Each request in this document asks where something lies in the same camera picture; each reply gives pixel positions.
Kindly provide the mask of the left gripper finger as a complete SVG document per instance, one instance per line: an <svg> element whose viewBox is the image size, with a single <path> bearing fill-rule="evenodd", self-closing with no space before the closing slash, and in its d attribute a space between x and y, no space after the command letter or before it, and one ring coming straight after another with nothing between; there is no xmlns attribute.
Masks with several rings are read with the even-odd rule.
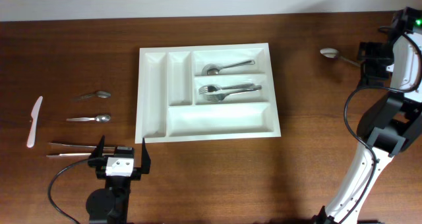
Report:
<svg viewBox="0 0 422 224"><path fill-rule="evenodd" d="M149 174L151 167L151 159L146 148L145 138L142 139L142 161L141 161L141 172L142 174Z"/></svg>
<svg viewBox="0 0 422 224"><path fill-rule="evenodd" d="M89 158L100 158L103 156L103 150L104 150L104 142L105 142L105 136L103 135L100 139L99 144L95 147L93 152L90 154Z"/></svg>

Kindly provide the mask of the large metal spoon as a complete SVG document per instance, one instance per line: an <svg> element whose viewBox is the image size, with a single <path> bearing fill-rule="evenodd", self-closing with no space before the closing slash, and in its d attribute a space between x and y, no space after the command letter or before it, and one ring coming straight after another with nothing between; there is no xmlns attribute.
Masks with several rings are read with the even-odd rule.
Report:
<svg viewBox="0 0 422 224"><path fill-rule="evenodd" d="M347 62L347 63L350 63L350 64L352 64L353 66L360 67L360 64L359 64L359 63L357 63L357 62L355 62L355 61L352 61L352 60L349 60L349 59L345 58L344 56L342 56L342 55L340 54L340 52L339 52L337 49L333 49L333 48L323 48L323 49L321 49L321 50L320 50L320 53L321 53L323 56L327 57L327 58L331 58L331 59L338 59L338 60L341 60L341 61L345 61L345 62Z"/></svg>
<svg viewBox="0 0 422 224"><path fill-rule="evenodd" d="M223 69L228 69L228 68L233 68L233 67L240 67L240 66L244 66L244 65L254 65L255 64L255 60L246 60L246 61L242 61L242 62L238 62L238 63L234 63L234 64L230 64L230 65L225 65L225 66L218 66L217 64L208 64L206 65L202 71L201 71L201 75L202 76L214 76L220 73L221 70Z"/></svg>

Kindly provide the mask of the metal tweezers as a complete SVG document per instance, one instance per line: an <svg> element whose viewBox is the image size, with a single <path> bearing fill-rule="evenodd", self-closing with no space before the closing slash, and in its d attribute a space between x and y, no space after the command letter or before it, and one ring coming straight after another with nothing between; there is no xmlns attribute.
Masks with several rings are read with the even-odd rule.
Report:
<svg viewBox="0 0 422 224"><path fill-rule="evenodd" d="M84 149L94 149L96 146L87 146L87 145L76 145L76 144L62 144L57 142L50 142L48 143L50 146L62 146L66 148L84 148ZM105 146L104 150L112 151L110 154L113 154L113 151L116 147L115 146ZM77 152L77 153L59 153L59 154L48 154L47 157L83 157L83 156L89 156L91 153L87 152Z"/></svg>

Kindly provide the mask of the metal fork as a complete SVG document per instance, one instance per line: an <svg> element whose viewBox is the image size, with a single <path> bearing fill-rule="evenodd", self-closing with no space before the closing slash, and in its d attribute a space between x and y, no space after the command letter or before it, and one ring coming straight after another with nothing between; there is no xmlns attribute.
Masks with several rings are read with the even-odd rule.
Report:
<svg viewBox="0 0 422 224"><path fill-rule="evenodd" d="M240 89L240 90L236 90L236 91L232 91L232 92L226 92L226 93L220 93L220 94L206 94L204 98L205 98L206 101L221 102L221 101L225 100L225 98L230 96L230 95L243 94L243 93L247 93L247 92L254 92L254 91L261 90L261 89L262 89L262 86L258 85L258 86L254 86L252 88L245 88L245 89Z"/></svg>
<svg viewBox="0 0 422 224"><path fill-rule="evenodd" d="M243 88L252 88L254 86L253 83L247 83L247 84L238 84L233 86L219 86L217 84L209 84L202 86L198 89L199 94L205 94L205 93L213 93L220 90L234 90L234 89L243 89Z"/></svg>

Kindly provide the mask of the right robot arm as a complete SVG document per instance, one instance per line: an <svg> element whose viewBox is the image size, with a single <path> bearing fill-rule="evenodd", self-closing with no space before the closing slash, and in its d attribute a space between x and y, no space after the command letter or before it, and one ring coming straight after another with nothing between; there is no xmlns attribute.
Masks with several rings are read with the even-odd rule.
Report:
<svg viewBox="0 0 422 224"><path fill-rule="evenodd" d="M362 42L357 65L360 81L347 102L363 90L386 90L350 134L357 140L351 167L337 195L312 223L357 223L376 180L395 156L421 135L421 11L396 11L390 26L381 26L384 43Z"/></svg>

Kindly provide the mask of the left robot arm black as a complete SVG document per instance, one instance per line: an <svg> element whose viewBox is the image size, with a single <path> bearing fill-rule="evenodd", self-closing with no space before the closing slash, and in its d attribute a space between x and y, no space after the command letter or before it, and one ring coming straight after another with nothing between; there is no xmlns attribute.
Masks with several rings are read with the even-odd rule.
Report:
<svg viewBox="0 0 422 224"><path fill-rule="evenodd" d="M103 188L93 191L86 201L89 223L126 223L131 182L139 181L150 172L151 159L145 142L141 146L141 166L135 167L135 149L118 146L106 155L105 138L88 157L88 166L95 168L96 177L105 181Z"/></svg>

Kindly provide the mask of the small metal teaspoon lower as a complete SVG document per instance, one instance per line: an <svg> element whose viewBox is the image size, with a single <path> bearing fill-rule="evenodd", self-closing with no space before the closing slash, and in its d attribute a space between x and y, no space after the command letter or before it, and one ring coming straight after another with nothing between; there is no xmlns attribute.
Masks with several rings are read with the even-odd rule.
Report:
<svg viewBox="0 0 422 224"><path fill-rule="evenodd" d="M96 115L95 117L75 117L75 118L68 118L66 121L69 122L90 122L95 121L98 123L106 123L111 120L111 116L108 114Z"/></svg>

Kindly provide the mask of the small metal teaspoon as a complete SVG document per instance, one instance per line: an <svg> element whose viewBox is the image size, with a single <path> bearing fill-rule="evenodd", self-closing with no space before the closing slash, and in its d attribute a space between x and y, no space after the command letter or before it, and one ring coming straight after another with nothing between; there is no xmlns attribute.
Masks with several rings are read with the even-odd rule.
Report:
<svg viewBox="0 0 422 224"><path fill-rule="evenodd" d="M99 90L99 91L96 91L96 92L92 92L92 93L89 93L89 94L84 94L84 95L78 96L74 100L75 101L81 101L81 100L92 98L92 97L110 98L111 94L109 92Z"/></svg>
<svg viewBox="0 0 422 224"><path fill-rule="evenodd" d="M111 120L111 116L108 114L96 115L95 117L75 117L75 118L68 118L66 121L69 122L90 122L95 121L98 123L106 123Z"/></svg>

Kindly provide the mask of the small metal teaspoon upper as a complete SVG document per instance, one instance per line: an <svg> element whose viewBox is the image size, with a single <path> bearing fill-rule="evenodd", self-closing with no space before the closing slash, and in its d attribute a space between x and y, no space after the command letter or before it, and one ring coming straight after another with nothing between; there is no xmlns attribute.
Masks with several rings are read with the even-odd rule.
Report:
<svg viewBox="0 0 422 224"><path fill-rule="evenodd" d="M92 97L110 98L111 94L109 92L99 90L99 91L96 91L96 92L92 92L92 93L89 93L89 94L84 94L84 95L78 96L74 100L75 101L81 101L81 100L92 98Z"/></svg>

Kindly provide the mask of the white plastic knife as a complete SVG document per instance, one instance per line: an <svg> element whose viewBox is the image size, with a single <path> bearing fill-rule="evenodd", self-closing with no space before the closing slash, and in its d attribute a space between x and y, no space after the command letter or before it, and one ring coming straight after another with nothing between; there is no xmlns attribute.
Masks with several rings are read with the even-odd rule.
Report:
<svg viewBox="0 0 422 224"><path fill-rule="evenodd" d="M27 139L27 143L26 146L28 148L33 148L35 145L35 141L36 141L36 128L37 128L37 122L38 122L38 116L39 116L39 112L40 112L40 107L43 101L43 97L40 96L37 101L35 102L33 108L32 108L32 112L31 112L31 118L32 118L32 124L30 127L30 132L28 135L28 139Z"/></svg>

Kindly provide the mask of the white plastic cutlery tray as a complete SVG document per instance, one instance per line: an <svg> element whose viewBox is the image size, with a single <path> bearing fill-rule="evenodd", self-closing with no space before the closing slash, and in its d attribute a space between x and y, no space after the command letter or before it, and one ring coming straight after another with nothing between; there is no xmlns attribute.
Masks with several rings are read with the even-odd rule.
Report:
<svg viewBox="0 0 422 224"><path fill-rule="evenodd" d="M202 76L208 64L254 65L223 69ZM270 50L267 43L147 47L139 50L135 142L187 142L281 135ZM209 84L253 83L262 89L230 95L221 102L205 100L198 89Z"/></svg>

